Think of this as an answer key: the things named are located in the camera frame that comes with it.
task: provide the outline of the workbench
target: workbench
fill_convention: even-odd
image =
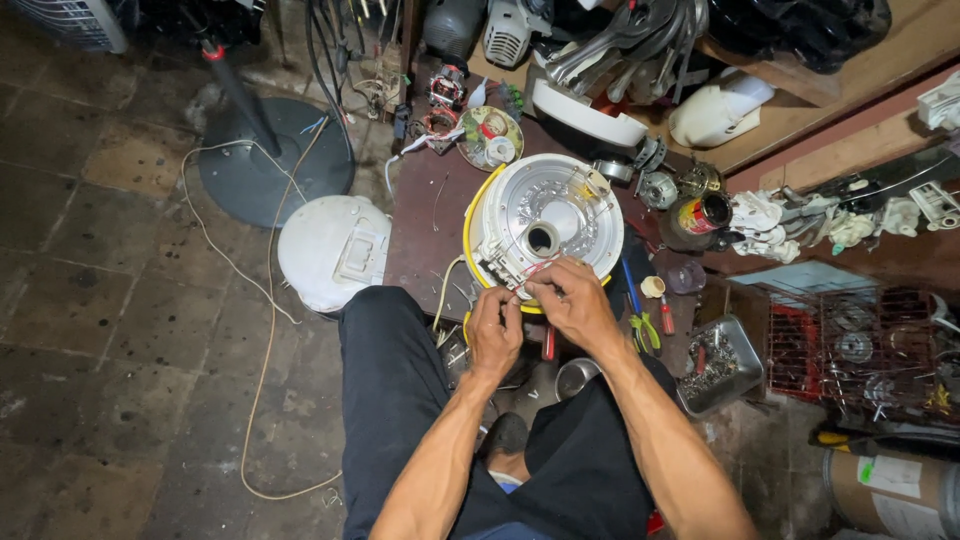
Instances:
[[[547,134],[557,130],[549,122],[547,128],[537,120],[524,116],[520,123],[523,131],[523,156],[555,153],[585,160],[564,147]],[[679,155],[668,155],[667,161],[679,171],[689,168],[689,160]],[[469,309],[467,299],[454,283],[468,294],[472,276],[466,264],[457,264],[450,273],[449,286],[444,303],[440,305],[443,274],[450,262],[463,253],[463,228],[465,213],[473,196],[490,173],[474,168],[450,147],[443,156],[427,146],[410,152],[402,158],[399,175],[393,178],[396,196],[393,214],[393,230],[384,284],[405,288],[424,312],[434,315],[439,309],[441,316],[462,323]],[[660,243],[657,227],[659,212],[648,211],[633,198],[633,190],[627,187],[613,189],[624,217],[640,224],[648,240]],[[672,264],[682,263],[689,256],[663,250],[653,263],[658,273]],[[682,375],[686,365],[689,332],[692,329],[696,297],[668,297],[673,311],[677,333],[673,337],[660,334],[662,360],[675,376]],[[643,309],[651,314],[651,321],[660,331],[660,303],[644,299]],[[625,312],[621,324],[625,329]],[[528,339],[541,341],[544,318],[542,315],[524,314],[524,333]]]

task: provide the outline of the green sticker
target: green sticker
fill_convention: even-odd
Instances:
[[[860,471],[860,483],[870,483],[870,476],[874,473],[874,462],[871,461],[863,466]]]

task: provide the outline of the man's left hand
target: man's left hand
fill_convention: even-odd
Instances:
[[[514,366],[523,343],[520,299],[507,287],[484,289],[466,331],[473,350],[470,371],[487,382],[500,383]]]

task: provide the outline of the screwdriver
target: screwdriver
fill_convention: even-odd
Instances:
[[[673,326],[673,313],[670,312],[670,305],[666,303],[666,295],[660,297],[660,313],[663,321],[663,334],[673,335],[676,329]]]

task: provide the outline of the green-handled pliers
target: green-handled pliers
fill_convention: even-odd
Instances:
[[[634,333],[634,348],[639,353],[643,351],[644,353],[657,358],[660,357],[660,335],[657,334],[657,329],[654,328],[654,325],[650,322],[650,313],[643,311],[639,316],[633,314],[629,318],[630,326],[633,328]],[[647,347],[647,340],[643,339],[643,335],[647,334],[647,340],[650,341],[650,346]]]

